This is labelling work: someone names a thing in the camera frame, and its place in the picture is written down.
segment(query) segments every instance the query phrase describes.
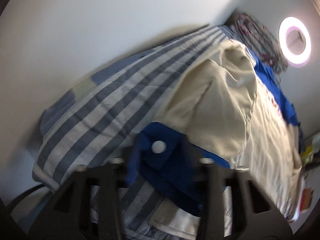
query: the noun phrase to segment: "wrinkled white cloth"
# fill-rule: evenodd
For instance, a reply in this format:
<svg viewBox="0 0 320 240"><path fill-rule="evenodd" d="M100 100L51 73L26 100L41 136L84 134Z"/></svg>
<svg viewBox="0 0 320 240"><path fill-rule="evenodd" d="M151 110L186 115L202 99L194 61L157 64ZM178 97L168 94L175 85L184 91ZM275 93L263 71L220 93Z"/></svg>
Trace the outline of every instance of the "wrinkled white cloth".
<svg viewBox="0 0 320 240"><path fill-rule="evenodd" d="M219 65L210 58L220 55ZM284 217L293 215L302 167L298 130L284 121L272 93L256 76L244 45L222 42L190 66L154 121L184 133L231 168L249 167ZM225 202L225 235L231 231L231 202ZM195 239L199 218L165 199L150 224L171 235Z"/></svg>

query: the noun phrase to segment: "beige cloth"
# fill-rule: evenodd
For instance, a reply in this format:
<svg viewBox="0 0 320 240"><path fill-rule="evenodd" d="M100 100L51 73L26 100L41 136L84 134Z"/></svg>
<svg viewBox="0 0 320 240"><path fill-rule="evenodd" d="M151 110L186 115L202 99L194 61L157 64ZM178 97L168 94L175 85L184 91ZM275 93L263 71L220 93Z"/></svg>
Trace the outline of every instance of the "beige cloth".
<svg viewBox="0 0 320 240"><path fill-rule="evenodd" d="M191 143L224 158L231 168L249 167L281 213L290 217L297 206L302 166L297 129L286 124L254 66L237 41L211 48L184 73L154 121L186 134ZM231 230L231 213L227 201L225 236ZM156 228L186 239L195 239L198 223L199 218L168 199L150 220Z"/></svg>

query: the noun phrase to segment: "white wall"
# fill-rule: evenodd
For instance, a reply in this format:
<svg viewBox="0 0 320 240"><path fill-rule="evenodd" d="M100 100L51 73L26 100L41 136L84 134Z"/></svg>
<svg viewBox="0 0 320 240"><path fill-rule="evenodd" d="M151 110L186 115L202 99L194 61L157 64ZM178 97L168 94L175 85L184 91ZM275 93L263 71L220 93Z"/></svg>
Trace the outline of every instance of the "white wall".
<svg viewBox="0 0 320 240"><path fill-rule="evenodd" d="M251 13L278 37L286 17L300 19L311 36L312 54L303 68L289 67L281 88L294 104L305 135L320 130L320 16L310 0L245 0L240 9Z"/></svg>
<svg viewBox="0 0 320 240"><path fill-rule="evenodd" d="M207 23L241 0L10 0L0 17L0 197L31 187L43 110L108 61Z"/></svg>

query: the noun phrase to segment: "black cable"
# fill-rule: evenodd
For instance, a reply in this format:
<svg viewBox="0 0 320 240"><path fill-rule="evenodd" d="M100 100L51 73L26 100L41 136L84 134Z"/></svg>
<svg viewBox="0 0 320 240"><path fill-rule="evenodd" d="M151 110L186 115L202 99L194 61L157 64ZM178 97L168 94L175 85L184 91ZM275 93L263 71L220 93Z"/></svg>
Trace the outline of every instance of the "black cable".
<svg viewBox="0 0 320 240"><path fill-rule="evenodd" d="M19 196L17 196L14 200L12 200L6 207L7 211L9 212L9 214L11 214L11 212L13 211L13 209L28 195L30 195L32 192L35 192L36 190L40 189L44 187L43 184L39 184L33 188L30 188L28 190L26 190L25 192L21 193Z"/></svg>

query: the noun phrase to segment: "blue cloth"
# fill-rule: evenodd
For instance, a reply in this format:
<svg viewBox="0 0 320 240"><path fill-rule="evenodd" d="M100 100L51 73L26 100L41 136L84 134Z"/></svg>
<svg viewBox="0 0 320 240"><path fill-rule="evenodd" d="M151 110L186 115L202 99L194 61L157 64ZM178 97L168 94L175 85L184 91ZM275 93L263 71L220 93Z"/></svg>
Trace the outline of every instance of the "blue cloth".
<svg viewBox="0 0 320 240"><path fill-rule="evenodd" d="M296 110L294 109L291 102L282 93L281 89L276 85L272 68L270 66L264 65L252 51L250 51L250 53L256 61L256 66L254 70L257 76L266 85L268 90L273 94L284 120L287 122L287 124L298 126L299 122Z"/></svg>
<svg viewBox="0 0 320 240"><path fill-rule="evenodd" d="M166 149L155 154L155 141L166 143ZM193 182L194 169L185 147L185 135L159 122L152 122L138 135L128 165L127 182L131 185L140 172L149 183L186 212L199 216L201 195ZM203 157L212 158L218 165L230 168L221 157L198 147Z"/></svg>

